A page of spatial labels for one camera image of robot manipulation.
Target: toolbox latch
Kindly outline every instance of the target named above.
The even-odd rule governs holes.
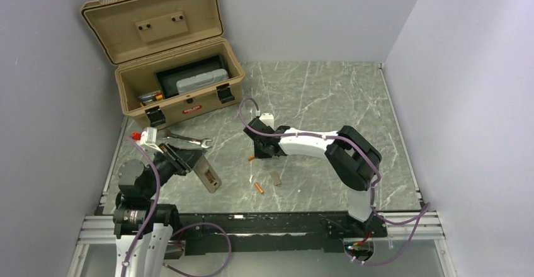
[[[236,99],[236,97],[232,95],[232,91],[230,90],[230,84],[217,86],[217,96],[219,97],[219,100],[222,104],[231,102]]]
[[[145,110],[149,120],[151,121],[151,127],[156,127],[165,124],[165,115],[159,106]]]

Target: white wall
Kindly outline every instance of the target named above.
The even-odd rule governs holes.
[[[459,276],[534,270],[534,0],[419,0],[385,76]]]
[[[417,0],[220,0],[239,60],[384,62]]]
[[[122,120],[87,0],[0,0],[0,275],[65,276]]]

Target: toolbox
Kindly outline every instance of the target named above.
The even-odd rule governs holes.
[[[161,129],[241,101],[245,73],[221,37],[217,0],[96,0],[84,4],[81,13],[117,65],[122,112],[141,127]],[[216,56],[227,71],[222,81],[146,106],[139,101],[139,96],[161,89],[156,75],[188,64],[199,68],[199,62]]]

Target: gray marble floor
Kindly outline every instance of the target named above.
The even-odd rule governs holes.
[[[352,62],[249,62],[245,96],[252,96],[262,112],[275,116],[275,126],[289,125],[308,131],[357,129],[382,154],[383,180],[377,189],[381,210],[415,210],[415,185],[402,146],[382,77],[375,63]],[[251,117],[251,105],[246,117]],[[237,105],[213,111],[170,128],[196,138],[213,138],[207,158],[223,184],[210,194],[193,174],[174,176],[162,187],[160,203],[174,203],[180,212],[276,212],[347,209],[347,189],[327,161],[291,156],[248,161],[252,141],[243,133]],[[141,131],[132,120],[125,135]],[[171,144],[193,147],[179,140]],[[141,159],[124,140],[109,187],[104,214],[114,210],[118,192],[117,170],[129,159]],[[270,172],[282,180],[273,186]],[[259,194],[254,183],[264,194]]]

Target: wrench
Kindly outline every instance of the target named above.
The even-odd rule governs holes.
[[[196,138],[185,137],[185,136],[180,135],[180,134],[172,133],[168,129],[163,129],[162,131],[163,131],[163,134],[164,134],[164,137],[163,137],[164,139],[172,138],[172,139],[185,140],[186,142],[199,145],[200,147],[202,147],[204,149],[209,149],[209,148],[213,147],[213,146],[210,146],[210,145],[207,144],[208,142],[213,142],[213,140],[210,139],[210,138],[203,138],[201,140],[197,140]]]

